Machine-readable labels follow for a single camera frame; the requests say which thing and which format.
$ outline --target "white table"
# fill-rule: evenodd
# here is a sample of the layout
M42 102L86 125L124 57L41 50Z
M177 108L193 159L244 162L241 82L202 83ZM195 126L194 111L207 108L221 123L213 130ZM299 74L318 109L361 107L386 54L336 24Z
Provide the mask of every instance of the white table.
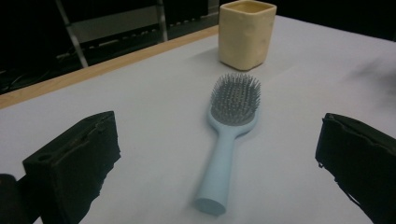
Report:
M396 136L396 44L276 17L258 125L236 141L228 211L191 206L217 135L206 122L218 37L0 110L0 172L79 120L114 110L121 158L81 223L369 224L315 151L327 112Z

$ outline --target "hairbrush head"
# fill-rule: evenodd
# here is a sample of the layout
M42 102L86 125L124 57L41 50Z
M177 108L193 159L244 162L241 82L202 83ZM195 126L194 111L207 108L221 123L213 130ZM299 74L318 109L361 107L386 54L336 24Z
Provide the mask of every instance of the hairbrush head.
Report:
M247 74L221 77L212 92L211 114L230 126L251 122L260 103L260 82Z

